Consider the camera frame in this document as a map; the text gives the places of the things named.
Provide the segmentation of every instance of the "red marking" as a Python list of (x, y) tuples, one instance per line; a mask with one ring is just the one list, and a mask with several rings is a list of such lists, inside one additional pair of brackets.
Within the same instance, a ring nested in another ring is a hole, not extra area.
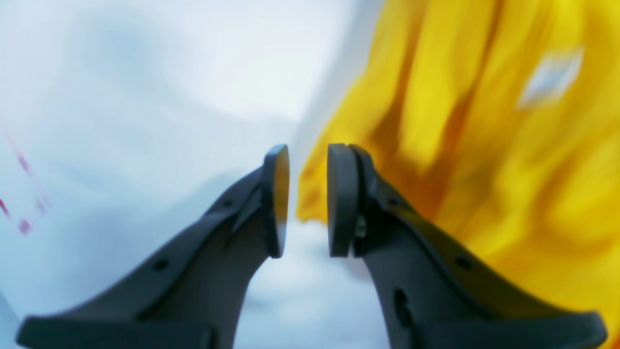
[(22, 221), (19, 222), (19, 231), (22, 232), (22, 234), (28, 234), (31, 228), (32, 227), (27, 220), (22, 219)]
[(30, 174), (30, 165), (28, 165), (28, 162), (26, 161), (24, 156), (23, 155), (19, 155), (19, 157), (17, 159), (19, 161), (19, 164), (22, 165), (22, 168), (24, 169), (24, 171), (26, 173)]
[(41, 213), (45, 213), (45, 206), (43, 205), (43, 203), (39, 200), (37, 200), (37, 208), (39, 209), (39, 212)]
[(2, 199), (0, 199), (0, 209), (4, 212), (5, 216), (11, 218), (11, 213), (9, 212), (9, 209), (6, 208), (6, 205), (4, 204), (4, 201), (2, 201)]

